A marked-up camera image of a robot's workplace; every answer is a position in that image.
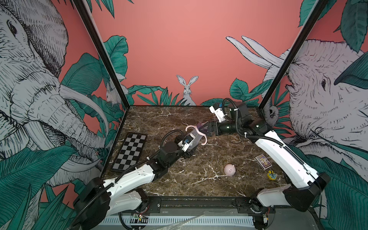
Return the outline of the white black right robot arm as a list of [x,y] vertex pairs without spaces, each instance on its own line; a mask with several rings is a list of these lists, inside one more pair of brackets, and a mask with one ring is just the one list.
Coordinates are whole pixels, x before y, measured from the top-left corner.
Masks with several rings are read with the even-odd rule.
[[290,183],[286,186],[262,189],[255,202],[262,207],[290,206],[306,212],[330,182],[327,173],[317,172],[288,147],[264,120],[248,120],[237,125],[235,121],[212,121],[207,123],[209,135],[220,136],[237,132],[267,153],[283,170]]

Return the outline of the clear plastic baby bottle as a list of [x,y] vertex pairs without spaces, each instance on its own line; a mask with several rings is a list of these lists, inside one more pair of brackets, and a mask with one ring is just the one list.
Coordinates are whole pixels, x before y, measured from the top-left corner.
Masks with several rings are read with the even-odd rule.
[[193,149],[194,147],[198,146],[199,144],[202,145],[202,146],[206,145],[207,136],[204,133],[198,131],[197,129],[194,129],[191,133],[195,136],[195,139],[193,140],[191,146],[189,147],[190,150]]

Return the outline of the pink bottle cap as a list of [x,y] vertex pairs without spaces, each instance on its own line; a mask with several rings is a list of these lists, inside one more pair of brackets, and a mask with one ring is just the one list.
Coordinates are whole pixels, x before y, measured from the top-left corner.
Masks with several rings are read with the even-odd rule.
[[236,173],[236,167],[233,164],[227,164],[224,166],[224,173],[227,176],[234,176]]

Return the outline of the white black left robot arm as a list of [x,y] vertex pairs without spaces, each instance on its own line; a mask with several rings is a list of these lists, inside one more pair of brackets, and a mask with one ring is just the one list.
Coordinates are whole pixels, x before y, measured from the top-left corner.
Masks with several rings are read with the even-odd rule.
[[193,144],[168,142],[147,160],[131,166],[116,178],[92,179],[73,202],[76,216],[68,229],[90,230],[106,217],[128,210],[122,200],[127,192],[160,179],[176,161],[190,158],[196,149]]

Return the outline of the purple bottle collar with straw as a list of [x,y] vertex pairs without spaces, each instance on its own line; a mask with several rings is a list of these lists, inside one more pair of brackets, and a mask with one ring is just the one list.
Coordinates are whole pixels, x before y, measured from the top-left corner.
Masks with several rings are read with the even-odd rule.
[[207,123],[198,123],[196,127],[202,133],[207,133],[207,131],[208,131],[208,124]]

